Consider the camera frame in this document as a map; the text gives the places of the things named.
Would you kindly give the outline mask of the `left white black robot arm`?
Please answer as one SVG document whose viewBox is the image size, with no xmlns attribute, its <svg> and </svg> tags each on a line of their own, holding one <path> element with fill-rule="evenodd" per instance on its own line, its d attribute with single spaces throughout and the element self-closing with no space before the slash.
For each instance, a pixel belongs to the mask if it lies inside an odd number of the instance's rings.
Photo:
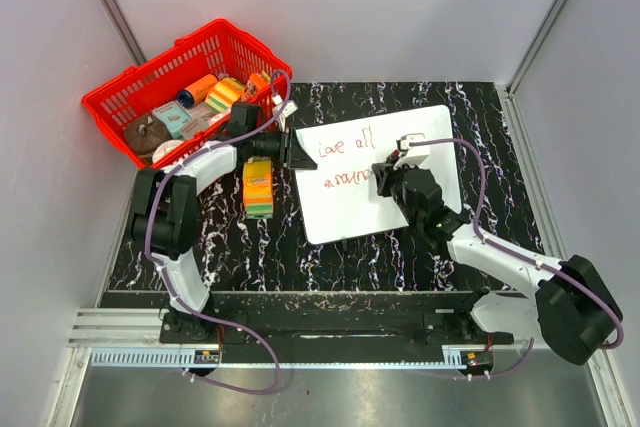
<svg viewBox="0 0 640 427">
<path fill-rule="evenodd" d="M 198 196 L 253 157 L 276 160 L 293 170 L 315 170 L 294 129 L 267 131 L 262 108 L 236 102 L 217 138 L 163 169 L 137 173 L 126 233 L 154 263 L 170 295 L 170 305 L 186 313 L 182 331 L 195 342 L 211 339 L 215 316 L 205 311 L 209 289 L 201 279 L 193 247 L 199 238 Z"/>
</svg>

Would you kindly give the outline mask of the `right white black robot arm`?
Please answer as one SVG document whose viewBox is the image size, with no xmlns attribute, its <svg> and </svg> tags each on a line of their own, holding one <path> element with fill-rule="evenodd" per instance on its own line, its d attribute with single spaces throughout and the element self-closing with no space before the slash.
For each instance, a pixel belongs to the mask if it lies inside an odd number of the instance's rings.
<svg viewBox="0 0 640 427">
<path fill-rule="evenodd" d="M 427 249 L 488 274 L 533 301 L 533 333 L 561 358 L 584 364 L 623 338 L 623 314 L 595 265 L 535 254 L 483 232 L 465 213 L 448 207 L 433 174 L 415 166 L 373 167 L 377 193 L 392 199 Z"/>
</svg>

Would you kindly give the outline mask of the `red capped whiteboard marker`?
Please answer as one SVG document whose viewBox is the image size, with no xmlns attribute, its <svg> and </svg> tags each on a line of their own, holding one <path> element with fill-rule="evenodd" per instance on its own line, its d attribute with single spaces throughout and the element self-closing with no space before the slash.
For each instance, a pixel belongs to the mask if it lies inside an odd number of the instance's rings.
<svg viewBox="0 0 640 427">
<path fill-rule="evenodd" d="M 399 160 L 399 151 L 394 150 L 383 161 L 371 165 L 371 171 L 378 183 L 382 182 L 394 170 L 395 164 Z"/>
</svg>

